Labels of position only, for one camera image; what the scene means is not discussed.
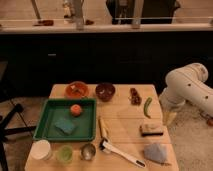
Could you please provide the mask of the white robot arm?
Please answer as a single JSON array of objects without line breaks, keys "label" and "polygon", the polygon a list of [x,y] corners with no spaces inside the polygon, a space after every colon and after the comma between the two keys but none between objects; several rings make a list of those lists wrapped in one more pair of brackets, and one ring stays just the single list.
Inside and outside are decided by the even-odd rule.
[{"label": "white robot arm", "polygon": [[213,88],[205,84],[207,79],[208,70],[201,63],[191,63],[167,73],[166,87],[159,96],[164,125],[172,123],[187,101],[213,117]]}]

